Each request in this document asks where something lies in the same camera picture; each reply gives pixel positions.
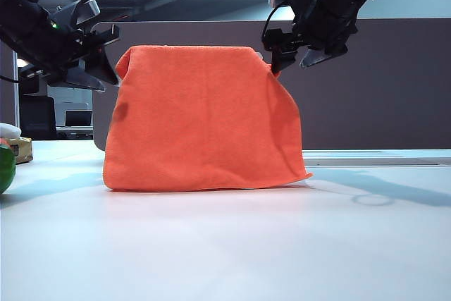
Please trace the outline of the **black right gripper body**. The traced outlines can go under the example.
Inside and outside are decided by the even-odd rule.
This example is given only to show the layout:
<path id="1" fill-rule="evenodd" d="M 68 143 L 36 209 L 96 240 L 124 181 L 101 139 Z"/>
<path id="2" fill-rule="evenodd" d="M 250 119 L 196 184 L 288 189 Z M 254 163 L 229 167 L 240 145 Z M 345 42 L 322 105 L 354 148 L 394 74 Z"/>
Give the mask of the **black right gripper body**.
<path id="1" fill-rule="evenodd" d="M 300 46 L 308 46 L 333 56 L 343 53 L 347 39 L 357 32 L 357 14 L 366 1 L 270 0 L 274 11 L 289 6 L 295 18 L 291 33 L 265 26 L 262 31 L 264 48 L 273 52 L 294 51 Z"/>

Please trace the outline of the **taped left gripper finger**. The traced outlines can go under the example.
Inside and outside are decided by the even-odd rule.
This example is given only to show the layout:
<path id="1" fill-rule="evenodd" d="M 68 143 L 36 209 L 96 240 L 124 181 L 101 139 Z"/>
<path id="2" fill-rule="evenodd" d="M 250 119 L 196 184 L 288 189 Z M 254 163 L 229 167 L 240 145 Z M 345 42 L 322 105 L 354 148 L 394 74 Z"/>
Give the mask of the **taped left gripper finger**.
<path id="1" fill-rule="evenodd" d="M 48 85 L 51 87 L 80 88 L 98 92 L 105 91 L 104 85 L 98 79 L 81 68 L 70 68 L 65 75 L 59 76 L 55 80 L 49 80 Z"/>

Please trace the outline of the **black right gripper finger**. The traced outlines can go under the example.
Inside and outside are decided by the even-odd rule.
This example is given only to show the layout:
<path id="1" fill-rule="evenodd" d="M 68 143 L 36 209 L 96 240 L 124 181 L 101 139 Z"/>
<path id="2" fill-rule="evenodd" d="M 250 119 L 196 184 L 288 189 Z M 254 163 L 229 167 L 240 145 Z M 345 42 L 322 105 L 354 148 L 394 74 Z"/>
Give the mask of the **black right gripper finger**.
<path id="1" fill-rule="evenodd" d="M 297 50 L 294 51 L 273 51 L 271 55 L 271 72 L 279 76 L 281 71 L 291 66 L 297 57 Z"/>

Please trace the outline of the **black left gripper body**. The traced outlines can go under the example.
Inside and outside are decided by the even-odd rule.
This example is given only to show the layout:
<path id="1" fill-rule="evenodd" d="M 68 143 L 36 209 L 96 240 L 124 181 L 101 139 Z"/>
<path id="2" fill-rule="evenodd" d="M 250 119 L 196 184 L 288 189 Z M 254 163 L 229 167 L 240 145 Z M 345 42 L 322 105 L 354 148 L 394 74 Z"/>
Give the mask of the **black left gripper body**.
<path id="1" fill-rule="evenodd" d="M 1 40 L 29 62 L 24 78 L 48 84 L 70 68 L 85 70 L 84 57 L 118 40 L 115 25 L 103 32 L 85 29 L 99 13 L 96 0 L 77 0 L 55 13 L 28 0 L 1 0 Z"/>

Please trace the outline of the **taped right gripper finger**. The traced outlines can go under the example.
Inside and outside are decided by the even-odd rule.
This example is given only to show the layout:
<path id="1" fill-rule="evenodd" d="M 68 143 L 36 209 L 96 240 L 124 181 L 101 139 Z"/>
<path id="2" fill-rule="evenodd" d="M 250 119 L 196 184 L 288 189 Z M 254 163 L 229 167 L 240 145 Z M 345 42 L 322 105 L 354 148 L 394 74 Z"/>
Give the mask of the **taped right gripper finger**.
<path id="1" fill-rule="evenodd" d="M 302 68 L 309 68 L 332 58 L 333 55 L 327 54 L 324 50 L 307 49 L 299 65 Z"/>

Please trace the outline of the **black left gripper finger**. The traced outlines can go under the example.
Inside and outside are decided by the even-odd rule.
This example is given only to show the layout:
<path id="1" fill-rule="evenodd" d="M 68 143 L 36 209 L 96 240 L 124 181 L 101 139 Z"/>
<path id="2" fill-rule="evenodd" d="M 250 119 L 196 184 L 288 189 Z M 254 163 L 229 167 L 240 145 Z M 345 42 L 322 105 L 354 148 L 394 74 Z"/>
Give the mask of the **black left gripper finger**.
<path id="1" fill-rule="evenodd" d="M 119 85 L 119 79 L 111 66 L 103 46 L 94 48 L 84 57 L 85 72 L 110 85 Z"/>

